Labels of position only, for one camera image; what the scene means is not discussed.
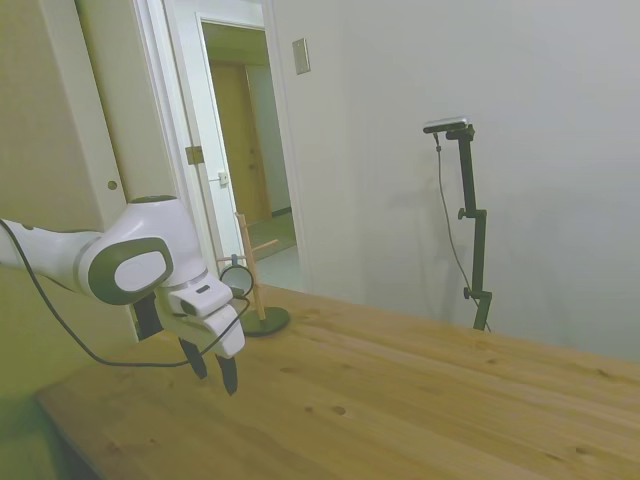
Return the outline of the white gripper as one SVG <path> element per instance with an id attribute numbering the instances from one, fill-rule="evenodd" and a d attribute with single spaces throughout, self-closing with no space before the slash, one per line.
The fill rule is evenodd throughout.
<path id="1" fill-rule="evenodd" d="M 226 305 L 207 317 L 178 316 L 160 309 L 162 327 L 179 337 L 180 346 L 195 375 L 203 380 L 208 376 L 201 352 L 209 346 L 215 353 L 223 384 L 229 396 L 238 389 L 238 370 L 234 358 L 245 346 L 245 337 L 238 312 Z"/>

